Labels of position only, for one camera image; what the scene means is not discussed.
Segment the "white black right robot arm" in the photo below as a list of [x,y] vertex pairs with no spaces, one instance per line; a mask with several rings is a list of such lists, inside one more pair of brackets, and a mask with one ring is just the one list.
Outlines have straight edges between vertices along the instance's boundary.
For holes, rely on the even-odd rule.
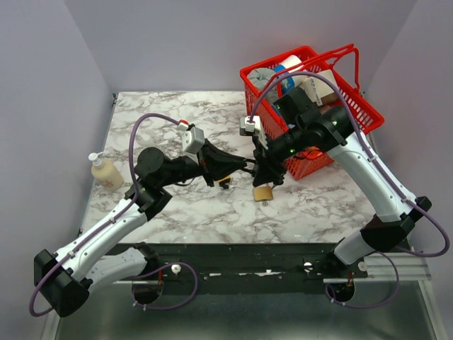
[[380,173],[386,166],[365,138],[355,132],[346,110],[334,106],[321,113],[301,88],[294,88],[277,99],[275,107],[291,128],[266,146],[254,139],[256,165],[253,185],[267,183],[279,186],[287,171],[284,162],[310,147],[339,163],[372,204],[375,214],[360,231],[339,241],[326,259],[327,272],[336,278],[344,276],[359,258],[373,251],[387,252],[398,246],[432,207],[425,197],[415,197],[393,174]]

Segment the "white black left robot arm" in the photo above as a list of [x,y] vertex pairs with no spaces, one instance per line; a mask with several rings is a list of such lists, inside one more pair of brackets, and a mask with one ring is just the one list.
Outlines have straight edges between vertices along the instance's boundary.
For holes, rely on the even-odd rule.
[[235,171],[247,160],[216,148],[203,140],[196,153],[175,159],[148,147],[132,165],[133,184],[113,210],[87,233],[55,252],[43,249],[33,259],[35,289],[50,311],[67,317],[77,311],[97,287],[128,277],[148,280],[157,263],[144,246],[133,246],[104,261],[116,244],[158,215],[172,198],[165,187],[203,177],[208,186]]

